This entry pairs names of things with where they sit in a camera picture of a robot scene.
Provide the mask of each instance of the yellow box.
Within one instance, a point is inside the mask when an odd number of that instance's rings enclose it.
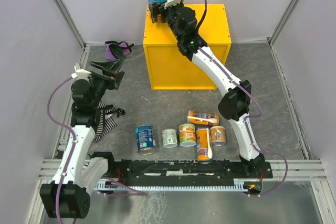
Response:
[[[201,19],[204,5],[185,6],[196,11],[197,21]],[[231,47],[224,4],[208,4],[199,30],[200,36],[224,64]],[[176,43],[167,23],[153,24],[147,9],[143,48],[152,89],[217,89],[202,69],[179,52]]]

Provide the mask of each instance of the can label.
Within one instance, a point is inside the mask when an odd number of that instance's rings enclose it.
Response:
[[[197,161],[200,163],[210,163],[212,158],[208,157],[208,140],[206,129],[199,129],[196,132],[197,141]]]
[[[226,143],[225,129],[223,127],[212,127],[210,129],[210,132],[211,132],[211,142]]]
[[[196,145],[196,134],[195,126],[190,123],[185,123],[180,125],[180,132],[178,136],[180,137],[181,146],[193,146]]]
[[[188,111],[188,116],[193,116],[193,117],[196,117],[196,118],[200,118],[199,120],[188,118],[187,119],[188,123],[207,125],[207,126],[217,126],[219,124],[219,115],[218,114],[195,112],[193,110],[189,110]],[[215,118],[215,119],[217,119],[217,123],[211,123],[211,122],[208,122],[208,121],[201,121],[202,118],[205,118],[205,119]]]
[[[156,148],[153,126],[145,125],[135,129],[138,150]]]
[[[167,129],[162,131],[163,147],[175,147],[177,145],[176,130]]]

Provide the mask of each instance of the red wire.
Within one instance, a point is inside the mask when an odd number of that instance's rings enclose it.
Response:
[[[122,184],[124,185],[125,182],[126,182],[125,176],[121,173],[119,168],[117,168],[116,171],[118,172],[118,182],[120,182],[120,175],[121,175],[122,178],[123,178],[123,183]]]
[[[261,183],[262,182],[262,171],[260,171],[260,180],[259,182]]]

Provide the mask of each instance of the striped cloth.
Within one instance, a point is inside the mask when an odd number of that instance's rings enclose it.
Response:
[[[113,120],[112,114],[117,113],[117,117],[121,117],[125,114],[125,110],[115,107],[113,105],[106,105],[102,102],[99,102],[98,109],[100,110],[100,118],[96,134],[94,135],[94,138],[92,140],[93,143],[101,140],[103,136],[105,136],[114,127],[116,127],[117,124]]]

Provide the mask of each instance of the metal frame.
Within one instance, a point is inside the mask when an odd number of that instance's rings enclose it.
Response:
[[[28,216],[26,219],[26,224],[36,224],[40,223],[41,220],[45,218],[44,206],[39,197],[39,189],[43,183],[48,183],[51,181],[52,177],[55,175],[61,160],[59,159],[45,159],[38,177],[38,183],[36,185],[34,196],[31,201]],[[268,181],[281,181],[285,173],[285,163],[279,160],[270,160],[271,167],[273,170],[273,179],[264,179],[265,182]],[[325,176],[323,166],[321,161],[318,159],[309,160],[289,160],[288,161],[288,177],[286,181],[309,181],[311,182],[314,196],[320,214],[325,224],[336,223],[336,204],[333,200],[330,187]],[[223,191],[241,191],[239,190],[239,185],[242,182],[252,182],[257,181],[257,179],[236,179],[235,183],[238,185],[237,188],[210,188],[209,190],[223,190]],[[167,188],[148,188],[148,190],[167,190]],[[191,190],[198,191],[197,188],[172,188],[172,190]]]
[[[82,48],[84,48],[85,47],[85,42],[84,42],[82,36],[80,35],[74,21],[72,20],[71,15],[70,15],[69,11],[67,10],[65,4],[63,3],[62,0],[54,0],[54,2],[56,4],[57,8],[59,9],[59,11],[61,12],[65,22],[70,27],[70,29],[71,29],[73,35],[75,36],[78,44]]]
[[[300,2],[300,0],[291,0],[289,5],[287,6],[283,16],[281,17],[281,20],[279,22],[279,24],[277,25],[277,27],[274,30],[274,33],[272,34],[272,36],[269,39],[269,44],[271,46],[274,45],[274,43],[277,41],[277,39],[279,38],[283,28],[285,27],[285,25],[287,24],[291,14],[293,13],[294,9],[296,8],[296,6],[298,5],[298,3]]]

